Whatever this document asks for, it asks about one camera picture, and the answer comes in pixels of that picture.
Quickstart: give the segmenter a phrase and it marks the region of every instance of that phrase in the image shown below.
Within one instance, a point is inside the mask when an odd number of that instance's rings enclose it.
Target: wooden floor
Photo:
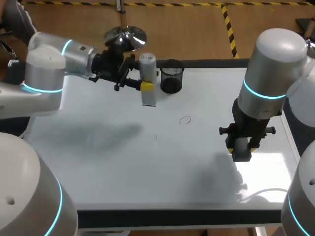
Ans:
[[[114,0],[84,0],[114,3]],[[154,3],[192,3],[194,0],[141,0]],[[39,31],[71,38],[95,45],[103,50],[103,38],[111,28],[119,25],[114,7],[72,5],[25,5]],[[151,52],[158,59],[232,59],[228,32],[222,10],[215,6],[145,7],[128,6],[129,25],[142,28],[148,36],[147,45],[135,52]],[[264,5],[227,6],[238,55],[248,58],[259,34],[270,28],[285,28],[299,32],[296,18],[309,18],[315,6]],[[5,41],[25,60],[27,47],[10,37]],[[9,56],[0,49],[0,76],[5,73]],[[268,229],[268,235],[274,228]],[[205,236],[205,230],[134,231],[131,236]],[[208,236],[249,236],[247,229],[208,230]]]

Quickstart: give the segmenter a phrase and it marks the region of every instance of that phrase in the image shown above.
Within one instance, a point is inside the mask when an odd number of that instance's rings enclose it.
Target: tabletop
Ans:
[[[250,162],[234,163],[226,136],[219,135],[219,127],[233,122],[245,71],[185,69],[182,90],[159,90],[156,107],[142,106],[133,88],[116,92],[111,82],[68,76],[61,109],[32,118],[25,139],[70,194],[79,216],[271,210],[279,217],[299,160],[285,115],[271,118],[268,126],[276,134],[262,139]],[[138,79],[139,73],[128,76]]]

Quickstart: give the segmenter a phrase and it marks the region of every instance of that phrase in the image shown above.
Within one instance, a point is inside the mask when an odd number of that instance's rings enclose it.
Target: yellow black hazard tape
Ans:
[[[76,1],[23,1],[22,4],[52,4],[52,5],[84,5],[84,6],[112,6],[107,2],[76,2]],[[126,6],[223,6],[223,5],[312,5],[309,2],[200,2],[200,3],[143,3],[128,2]]]
[[[233,58],[238,59],[240,57],[237,54],[234,34],[233,34],[233,30],[232,30],[232,25],[231,25],[231,22],[230,22],[230,18],[229,18],[228,14],[227,14],[226,5],[222,5],[221,9],[222,9],[222,14],[223,14],[223,17],[224,17],[225,25],[226,25],[226,28],[227,28],[227,34],[228,34],[228,39],[230,41],[230,48],[231,48],[231,51],[232,51]]]

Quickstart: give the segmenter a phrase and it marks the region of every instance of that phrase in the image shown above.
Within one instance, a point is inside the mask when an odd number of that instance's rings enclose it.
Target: black mesh cup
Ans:
[[[167,60],[161,66],[161,89],[166,93],[177,93],[182,89],[184,65],[179,60]]]

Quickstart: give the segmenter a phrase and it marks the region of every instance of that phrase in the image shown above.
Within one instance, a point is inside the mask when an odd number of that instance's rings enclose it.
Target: glowing cyan ring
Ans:
[[[60,212],[61,212],[61,208],[62,208],[62,205],[63,205],[63,190],[61,189],[61,185],[60,185],[58,180],[57,180],[57,183],[58,183],[59,189],[60,189],[59,209],[58,209],[58,212],[57,212],[57,215],[56,215],[56,218],[55,218],[53,224],[50,226],[49,230],[47,231],[47,233],[44,236],[48,236],[51,233],[51,231],[54,229],[54,226],[56,225],[56,223],[58,221],[58,218],[59,218],[59,215],[60,215]]]
[[[67,46],[69,45],[69,43],[72,41],[72,39],[69,39],[66,43],[65,43],[65,45],[64,45],[64,47],[63,47],[63,50],[61,51],[61,55],[63,56],[64,55],[64,53],[65,53],[65,50],[67,49]]]
[[[32,88],[26,84],[24,84],[24,87],[26,87],[27,89],[33,90],[35,92],[42,92],[42,93],[55,93],[55,92],[61,92],[63,89],[59,89],[59,90],[42,90],[42,89],[37,89],[37,88]]]
[[[297,225],[300,227],[300,229],[305,233],[305,235],[311,236],[310,234],[308,234],[308,233],[306,232],[306,230],[303,229],[303,227],[301,226],[301,224],[299,223],[299,221],[296,219],[296,217],[295,217],[295,215],[294,215],[294,213],[293,213],[292,207],[291,207],[290,195],[288,196],[288,199],[289,199],[290,210],[291,210],[292,216],[293,216],[293,218],[294,218],[296,224],[297,224]]]
[[[265,96],[265,95],[259,94],[259,93],[255,92],[255,91],[251,90],[250,87],[248,87],[248,85],[247,85],[246,82],[245,82],[245,79],[244,79],[244,85],[245,85],[245,87],[248,89],[249,92],[251,92],[252,94],[255,94],[255,95],[258,96],[258,97],[262,97],[262,98],[266,98],[266,99],[279,99],[279,98],[285,97],[285,95],[275,96],[275,97],[272,96],[272,97],[271,97],[271,96]]]

